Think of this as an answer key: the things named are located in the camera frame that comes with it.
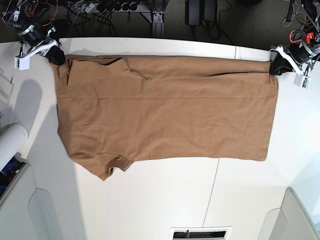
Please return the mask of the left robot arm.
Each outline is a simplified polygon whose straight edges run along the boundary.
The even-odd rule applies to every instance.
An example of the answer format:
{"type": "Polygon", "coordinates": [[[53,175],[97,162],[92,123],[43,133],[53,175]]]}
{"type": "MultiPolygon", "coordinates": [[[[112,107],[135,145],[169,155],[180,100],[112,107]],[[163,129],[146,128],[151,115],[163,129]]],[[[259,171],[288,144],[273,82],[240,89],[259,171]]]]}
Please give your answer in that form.
{"type": "Polygon", "coordinates": [[[295,72],[308,76],[320,60],[320,2],[318,0],[290,0],[282,26],[287,28],[296,19],[300,28],[293,29],[289,45],[272,46],[276,52],[269,68],[271,75],[295,72]]]}

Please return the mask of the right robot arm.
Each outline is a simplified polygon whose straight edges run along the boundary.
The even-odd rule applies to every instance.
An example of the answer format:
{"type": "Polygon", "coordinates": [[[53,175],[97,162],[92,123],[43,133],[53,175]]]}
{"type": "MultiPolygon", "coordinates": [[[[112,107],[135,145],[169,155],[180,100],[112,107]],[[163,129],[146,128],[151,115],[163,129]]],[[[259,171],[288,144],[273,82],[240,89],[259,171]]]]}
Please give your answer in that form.
{"type": "Polygon", "coordinates": [[[65,62],[62,43],[52,36],[56,32],[54,21],[58,13],[57,0],[10,0],[2,13],[2,21],[13,28],[19,38],[19,54],[14,67],[20,71],[30,68],[31,57],[39,55],[52,65],[65,62]]]}

